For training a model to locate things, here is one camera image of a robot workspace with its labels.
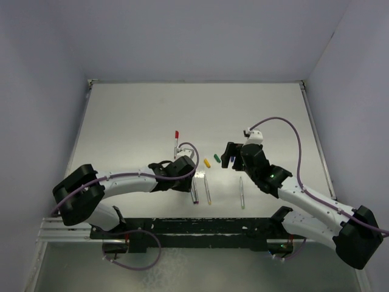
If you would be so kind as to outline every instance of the white wall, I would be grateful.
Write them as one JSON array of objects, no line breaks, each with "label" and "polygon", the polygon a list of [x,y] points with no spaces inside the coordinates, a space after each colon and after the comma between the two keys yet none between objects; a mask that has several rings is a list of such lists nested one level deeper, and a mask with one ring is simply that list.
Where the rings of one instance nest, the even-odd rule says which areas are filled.
[{"label": "white wall", "polygon": [[51,1],[88,78],[307,78],[350,0]]},{"label": "white wall", "polygon": [[0,287],[21,291],[64,175],[86,77],[42,1],[0,2]]},{"label": "white wall", "polygon": [[[389,229],[389,1],[353,1],[307,82],[337,196]],[[367,264],[388,291],[389,242]]]}]

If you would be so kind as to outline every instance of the purple cable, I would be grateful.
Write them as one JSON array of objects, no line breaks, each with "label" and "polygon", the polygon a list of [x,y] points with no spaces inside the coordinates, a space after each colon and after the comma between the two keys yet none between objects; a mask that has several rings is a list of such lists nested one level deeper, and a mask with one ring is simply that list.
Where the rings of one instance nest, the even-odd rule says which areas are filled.
[{"label": "purple cable", "polygon": [[126,266],[126,265],[124,265],[124,264],[122,264],[122,263],[116,262],[116,261],[113,260],[112,258],[108,257],[108,256],[106,255],[106,253],[104,252],[104,249],[102,249],[103,255],[104,255],[104,259],[108,260],[108,261],[111,262],[111,263],[114,263],[114,264],[117,265],[117,266],[121,266],[121,267],[124,268],[124,269],[130,269],[131,271],[145,271],[145,270],[151,269],[153,266],[155,266],[156,263],[157,263],[157,262],[159,261],[159,259],[160,259],[160,255],[161,255],[161,253],[162,253],[162,246],[161,246],[160,241],[158,240],[158,238],[157,238],[154,234],[152,234],[151,232],[148,232],[148,231],[142,230],[142,229],[135,229],[135,230],[125,231],[125,232],[118,232],[118,233],[110,233],[110,232],[106,232],[106,231],[104,231],[104,230],[102,230],[102,229],[100,229],[100,231],[101,231],[102,233],[104,233],[104,234],[107,234],[107,235],[125,235],[125,234],[138,233],[138,232],[140,232],[140,233],[145,233],[145,234],[150,235],[153,239],[155,239],[156,242],[157,242],[157,244],[158,244],[158,255],[157,255],[155,261],[153,261],[152,263],[150,263],[148,266],[143,266],[143,267],[140,267],[140,268],[135,267],[135,266]]},{"label": "purple cable", "polygon": [[326,201],[321,200],[320,198],[317,198],[312,193],[310,193],[308,190],[306,190],[304,185],[303,185],[303,182],[301,181],[301,176],[300,176],[300,168],[301,168],[301,140],[300,140],[300,135],[297,132],[297,129],[293,126],[292,123],[290,123],[290,121],[288,121],[287,119],[284,119],[283,117],[268,117],[267,119],[264,119],[261,122],[256,123],[254,126],[252,126],[250,128],[250,131],[253,130],[254,128],[256,128],[257,126],[261,125],[262,123],[267,122],[268,120],[282,120],[282,121],[286,122],[289,126],[291,126],[291,128],[293,129],[293,131],[294,131],[294,133],[296,135],[297,144],[298,144],[297,181],[298,181],[298,185],[301,187],[301,189],[304,191],[305,194],[307,194],[310,198],[312,198],[316,202],[322,203],[323,205],[325,205],[325,206],[327,206],[327,207],[329,207],[329,208],[331,208],[331,209],[333,209],[333,210],[335,210],[337,212],[340,212],[342,215],[344,215],[347,218],[349,218],[350,220],[352,220],[352,221],[362,225],[363,227],[366,227],[368,229],[374,230],[376,232],[384,233],[385,234],[384,237],[389,237],[389,231],[388,230],[377,228],[375,226],[366,224],[366,223],[358,220],[357,218],[353,217],[352,215],[346,213],[344,210],[338,211],[338,208],[336,208],[333,205],[327,203]]},{"label": "purple cable", "polygon": [[280,260],[291,260],[293,259],[295,256],[297,256],[299,253],[301,253],[301,251],[303,250],[304,246],[305,246],[305,243],[306,243],[306,238],[304,238],[303,240],[303,243],[300,245],[300,247],[293,253],[291,254],[289,257],[275,257],[276,259],[280,259]]},{"label": "purple cable", "polygon": [[[160,175],[150,175],[149,173],[137,173],[137,172],[125,172],[125,173],[118,173],[116,175],[111,175],[111,178],[119,178],[119,177],[123,177],[123,176],[147,176],[149,178],[156,178],[156,179],[160,179],[160,180],[164,180],[164,181],[177,181],[179,179],[184,179],[184,178],[187,178],[188,176],[191,176],[192,174],[194,174],[196,172],[196,169],[197,167],[199,166],[199,161],[200,161],[200,157],[199,157],[199,152],[197,151],[196,147],[192,144],[192,143],[189,143],[189,142],[183,142],[179,145],[179,147],[183,146],[183,145],[189,145],[190,147],[193,148],[194,152],[196,153],[196,157],[197,157],[197,161],[196,161],[196,165],[194,167],[194,169],[190,172],[188,172],[186,175],[182,175],[182,176],[177,176],[175,178],[166,178],[164,176],[160,176]],[[68,194],[65,198],[63,198],[52,210],[51,210],[51,216],[52,217],[56,217],[57,214],[57,210],[59,210],[59,208],[70,198],[72,198],[76,193],[79,193],[80,191],[82,191],[83,189],[85,189],[86,187],[89,187],[95,183],[98,183],[99,181],[105,181],[107,180],[107,177],[106,176],[103,176],[101,178],[96,178],[92,181],[89,181],[88,183],[82,185],[81,187],[77,188],[76,190],[74,190],[73,192],[71,192],[70,194]]]}]

